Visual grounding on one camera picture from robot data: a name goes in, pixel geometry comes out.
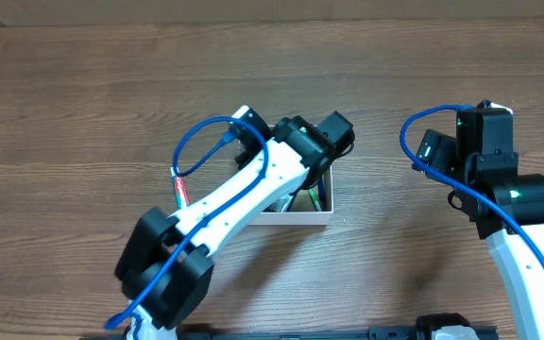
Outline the green white toothbrush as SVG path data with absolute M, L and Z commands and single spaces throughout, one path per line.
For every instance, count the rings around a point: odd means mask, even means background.
M 321 205 L 321 202 L 319 200 L 319 198 L 317 197 L 316 193 L 315 193 L 315 190 L 314 189 L 310 189 L 308 191 L 309 193 L 309 197 L 313 203 L 313 206 L 314 206 L 314 210 L 316 212 L 322 212 L 323 211 L 323 208 L 322 208 L 322 205 Z

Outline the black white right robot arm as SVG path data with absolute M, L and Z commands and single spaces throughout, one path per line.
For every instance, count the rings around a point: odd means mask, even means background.
M 519 174 L 506 128 L 427 130 L 407 155 L 461 200 L 500 271 L 518 336 L 544 339 L 544 176 Z

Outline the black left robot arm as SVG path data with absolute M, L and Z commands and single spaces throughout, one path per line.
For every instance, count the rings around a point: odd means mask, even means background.
M 254 109 L 206 119 L 228 126 L 219 150 L 234 140 L 244 152 L 239 170 L 207 196 L 171 214 L 154 207 L 137 221 L 114 274 L 129 304 L 106 321 L 113 330 L 131 321 L 128 339 L 173 339 L 176 328 L 207 295 L 218 252 L 276 201 L 316 185 L 354 145 L 353 124 L 335 111 L 312 125 L 300 116 L 270 127 Z

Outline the white cardboard box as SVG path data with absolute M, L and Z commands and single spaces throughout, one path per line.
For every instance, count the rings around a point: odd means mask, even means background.
M 267 212 L 264 210 L 259 213 L 251 222 L 250 226 L 293 226 L 293 227 L 326 227 L 334 213 L 333 197 L 333 176 L 330 168 L 324 175 L 326 188 L 326 200 L 320 201 L 323 211 L 316 212 L 313 203 L 306 190 L 298 192 L 291 209 L 287 212 Z M 317 186 L 313 188 L 318 196 Z

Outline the green white floss packet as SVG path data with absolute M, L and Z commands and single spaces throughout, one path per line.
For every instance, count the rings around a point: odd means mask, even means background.
M 265 210 L 268 213 L 284 213 L 291 209 L 296 197 L 294 195 L 285 195 L 284 197 L 276 200 Z

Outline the red green toothpaste tube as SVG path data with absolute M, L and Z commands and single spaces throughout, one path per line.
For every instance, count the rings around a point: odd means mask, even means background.
M 179 210 L 185 209 L 189 206 L 190 201 L 187 194 L 186 186 L 183 177 L 179 177 L 174 168 L 170 168 L 171 178 L 174 186 L 174 193 Z

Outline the blue disposable razor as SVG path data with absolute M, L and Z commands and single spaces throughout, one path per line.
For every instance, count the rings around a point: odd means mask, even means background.
M 326 200 L 326 188 L 325 188 L 325 182 L 324 178 L 321 177 L 317 182 L 317 190 L 318 190 L 318 196 L 320 201 Z

